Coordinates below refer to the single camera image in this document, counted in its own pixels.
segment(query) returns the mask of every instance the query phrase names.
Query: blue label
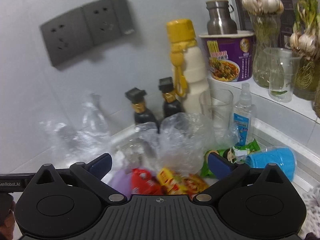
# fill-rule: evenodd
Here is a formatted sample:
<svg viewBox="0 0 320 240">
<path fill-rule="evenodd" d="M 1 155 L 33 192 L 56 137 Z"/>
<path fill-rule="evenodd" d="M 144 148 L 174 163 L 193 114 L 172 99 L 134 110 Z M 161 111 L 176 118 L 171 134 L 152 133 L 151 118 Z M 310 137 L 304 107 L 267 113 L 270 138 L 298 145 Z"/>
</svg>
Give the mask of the blue label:
<svg viewBox="0 0 320 240">
<path fill-rule="evenodd" d="M 237 145 L 243 146 L 245 145 L 245 141 L 247 140 L 249 118 L 246 118 L 239 114 L 234 114 L 233 120 L 238 125 L 240 134 L 240 141 Z"/>
</svg>

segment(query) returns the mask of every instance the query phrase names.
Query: silver screw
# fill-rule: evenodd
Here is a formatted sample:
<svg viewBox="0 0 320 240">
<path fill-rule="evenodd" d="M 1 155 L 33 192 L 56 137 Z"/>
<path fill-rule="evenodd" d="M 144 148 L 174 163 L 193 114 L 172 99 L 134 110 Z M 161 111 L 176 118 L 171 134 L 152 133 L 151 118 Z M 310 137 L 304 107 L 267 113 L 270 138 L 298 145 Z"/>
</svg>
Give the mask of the silver screw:
<svg viewBox="0 0 320 240">
<path fill-rule="evenodd" d="M 121 194 L 112 194 L 109 196 L 109 200 L 113 202 L 119 202 L 124 199 L 124 196 Z"/>
<path fill-rule="evenodd" d="M 202 202 L 207 202 L 211 200 L 211 196 L 208 194 L 199 194 L 196 196 L 197 200 Z"/>
</svg>

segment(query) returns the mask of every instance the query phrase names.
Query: beige bottle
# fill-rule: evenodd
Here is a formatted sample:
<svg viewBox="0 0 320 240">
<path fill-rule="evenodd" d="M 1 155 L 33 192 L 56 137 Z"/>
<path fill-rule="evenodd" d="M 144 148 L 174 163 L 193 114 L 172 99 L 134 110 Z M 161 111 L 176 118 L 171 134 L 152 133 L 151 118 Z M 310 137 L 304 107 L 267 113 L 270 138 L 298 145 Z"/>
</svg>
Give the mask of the beige bottle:
<svg viewBox="0 0 320 240">
<path fill-rule="evenodd" d="M 207 71 L 191 20 L 167 22 L 170 59 L 177 95 L 187 113 L 201 113 L 200 94 L 209 90 Z"/>
</svg>

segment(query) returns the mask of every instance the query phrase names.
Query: noodle cup lid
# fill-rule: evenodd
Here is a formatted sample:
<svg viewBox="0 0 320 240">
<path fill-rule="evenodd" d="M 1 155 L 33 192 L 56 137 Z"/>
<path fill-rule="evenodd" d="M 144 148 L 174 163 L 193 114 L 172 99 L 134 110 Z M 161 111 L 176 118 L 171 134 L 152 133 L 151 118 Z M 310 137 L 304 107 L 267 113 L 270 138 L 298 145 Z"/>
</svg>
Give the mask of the noodle cup lid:
<svg viewBox="0 0 320 240">
<path fill-rule="evenodd" d="M 200 38 L 243 38 L 243 37 L 251 37 L 254 36 L 254 32 L 250 31 L 241 31 L 238 30 L 238 33 L 234 34 L 214 34 L 209 35 L 208 33 L 200 34 Z"/>
</svg>

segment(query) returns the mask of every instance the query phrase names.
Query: gray ribbed surface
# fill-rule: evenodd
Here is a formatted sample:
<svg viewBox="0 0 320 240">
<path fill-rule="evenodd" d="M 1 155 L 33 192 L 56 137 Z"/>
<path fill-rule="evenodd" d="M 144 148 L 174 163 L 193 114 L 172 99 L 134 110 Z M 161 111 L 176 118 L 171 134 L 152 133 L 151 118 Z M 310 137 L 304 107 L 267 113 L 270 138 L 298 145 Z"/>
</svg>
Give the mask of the gray ribbed surface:
<svg viewBox="0 0 320 240">
<path fill-rule="evenodd" d="M 69 240 L 248 240 L 228 229 L 211 207 L 191 203 L 187 196 L 133 196 L 111 206 L 85 233 Z M 299 240 L 296 236 L 283 240 Z"/>
</svg>

